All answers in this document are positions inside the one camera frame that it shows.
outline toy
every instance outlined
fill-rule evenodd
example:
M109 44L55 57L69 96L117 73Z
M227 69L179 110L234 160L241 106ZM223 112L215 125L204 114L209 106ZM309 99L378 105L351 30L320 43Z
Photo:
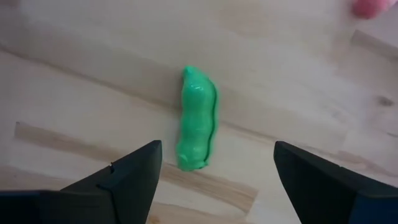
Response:
M184 171L208 165L218 128L219 94L214 83L198 68L183 71L181 134L176 153Z

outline wooden surface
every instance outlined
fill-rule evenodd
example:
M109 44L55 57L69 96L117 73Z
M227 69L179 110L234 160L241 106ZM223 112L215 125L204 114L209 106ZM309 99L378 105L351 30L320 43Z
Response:
M149 223L299 223L288 141L398 186L398 67L346 0L0 2L0 187L60 189L160 139ZM210 166L175 168L181 70L217 82Z
M380 54L388 57L398 56L398 7L394 6L387 12L360 24L357 27L355 39L371 46Z

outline light wood plank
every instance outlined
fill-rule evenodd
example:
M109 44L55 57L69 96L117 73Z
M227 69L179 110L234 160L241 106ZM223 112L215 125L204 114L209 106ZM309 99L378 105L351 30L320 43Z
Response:
M246 213L257 195L257 190L247 185L198 171L181 172L171 164L163 165L161 179L234 205Z
M181 69L192 63L219 83L225 96L220 119L225 124L327 151L341 147L347 126L355 120L350 108L335 103L331 88L344 82L333 72L341 46L351 36L350 20L341 16L344 1L308 1L339 17L309 16L299 5L287 12L286 3L275 1L192 0L162 7L155 1L34 2L21 1L20 10L2 8L0 40L14 54L174 110L180 102ZM156 13L160 8L167 10ZM254 9L256 16L247 17L252 12L246 10ZM108 17L96 10L118 13ZM143 14L145 10L157 16ZM240 15L245 25L231 26L228 12ZM259 21L267 25L258 27ZM263 32L253 37L256 30Z
M153 203L147 224L175 224L175 223L194 223L194 224L245 224L244 221L225 219L216 215L197 210L183 208L176 205L166 205Z
M22 122L16 123L15 138L100 161L113 162L123 156L117 149L90 145L79 139ZM182 172L168 163L163 164L160 179L234 205L246 213L250 211L257 195L257 190L247 185L197 171Z
M46 175L35 174L20 170L15 167L0 167L0 189L1 190L32 190L32 189L50 189L59 190L72 184L74 181L67 179L57 179ZM148 224L174 224L174 223L240 223L244 221L236 221L222 218L210 213L201 212L194 209L183 208L176 205L167 205L164 203L154 202L150 208L148 216Z

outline pea pod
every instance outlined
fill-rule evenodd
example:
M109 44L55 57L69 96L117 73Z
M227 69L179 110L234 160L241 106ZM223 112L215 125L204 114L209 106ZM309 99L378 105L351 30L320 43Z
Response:
M218 128L219 94L215 84L198 68L183 71L182 117L176 153L184 171L208 165Z

